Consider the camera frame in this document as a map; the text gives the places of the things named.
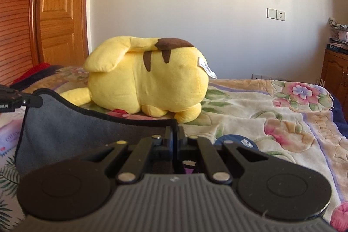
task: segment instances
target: blanket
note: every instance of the blanket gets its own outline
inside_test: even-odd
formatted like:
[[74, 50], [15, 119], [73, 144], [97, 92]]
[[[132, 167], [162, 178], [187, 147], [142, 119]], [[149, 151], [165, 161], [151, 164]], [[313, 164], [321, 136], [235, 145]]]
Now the blanket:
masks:
[[[86, 86], [87, 80], [82, 68], [66, 67], [24, 91], [50, 88], [62, 93]], [[332, 187], [324, 219], [338, 231], [348, 229], [348, 140], [333, 120], [333, 98], [326, 89], [272, 80], [211, 80], [201, 104], [199, 117], [183, 125], [186, 134], [212, 143], [227, 134], [245, 136], [263, 152], [320, 172]], [[126, 119], [155, 119], [109, 111], [93, 102], [82, 107]], [[16, 200], [20, 180], [13, 162], [23, 114], [24, 108], [0, 115], [0, 227], [8, 230], [24, 219]]]

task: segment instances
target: bedspread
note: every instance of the bedspread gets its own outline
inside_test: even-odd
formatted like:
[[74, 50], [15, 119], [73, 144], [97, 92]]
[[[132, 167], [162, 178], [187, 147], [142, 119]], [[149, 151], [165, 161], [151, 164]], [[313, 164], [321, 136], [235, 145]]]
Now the bedspread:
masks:
[[[50, 88], [58, 93], [87, 84], [79, 67], [59, 69], [28, 87], [26, 92]], [[259, 150], [324, 175], [332, 199], [324, 215], [338, 231], [348, 229], [348, 140], [333, 121], [333, 98], [322, 87], [272, 80], [211, 80], [197, 119], [183, 125], [186, 134], [212, 143], [227, 134], [253, 140]], [[103, 109], [93, 102], [82, 106], [126, 119], [155, 119]], [[12, 229], [23, 218], [16, 200], [20, 181], [14, 166], [15, 146], [24, 108], [0, 115], [0, 227]], [[172, 118], [167, 114], [161, 119]]]

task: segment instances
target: wall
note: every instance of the wall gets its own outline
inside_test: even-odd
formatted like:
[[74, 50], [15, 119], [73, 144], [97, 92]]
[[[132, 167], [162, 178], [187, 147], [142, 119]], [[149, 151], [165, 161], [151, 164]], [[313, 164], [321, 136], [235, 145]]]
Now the wall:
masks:
[[[315, 82], [329, 17], [348, 23], [348, 0], [89, 0], [90, 45], [117, 35], [178, 37], [206, 56], [219, 78], [252, 73]], [[286, 21], [266, 18], [267, 8]]]
[[0, 83], [10, 84], [33, 67], [29, 34], [30, 0], [0, 0]]

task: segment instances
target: yellow plush toy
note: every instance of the yellow plush toy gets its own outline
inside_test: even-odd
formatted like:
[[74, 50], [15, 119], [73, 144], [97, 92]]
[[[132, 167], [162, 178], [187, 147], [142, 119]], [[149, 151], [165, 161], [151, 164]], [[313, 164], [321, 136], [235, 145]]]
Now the yellow plush toy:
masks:
[[80, 106], [93, 100], [106, 109], [152, 117], [175, 112], [179, 123], [198, 117], [209, 69], [193, 45], [176, 38], [114, 37], [87, 58], [87, 88], [61, 94]]

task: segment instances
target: wooden door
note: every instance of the wooden door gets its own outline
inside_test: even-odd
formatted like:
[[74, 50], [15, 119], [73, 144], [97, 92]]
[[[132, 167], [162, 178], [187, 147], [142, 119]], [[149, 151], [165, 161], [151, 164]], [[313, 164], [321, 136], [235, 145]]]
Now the wooden door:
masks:
[[83, 35], [83, 0], [37, 0], [40, 59], [50, 64], [81, 66], [88, 54]]
[[321, 79], [325, 81], [325, 88], [332, 93], [343, 105], [346, 99], [348, 60], [336, 56], [334, 52], [325, 52]]

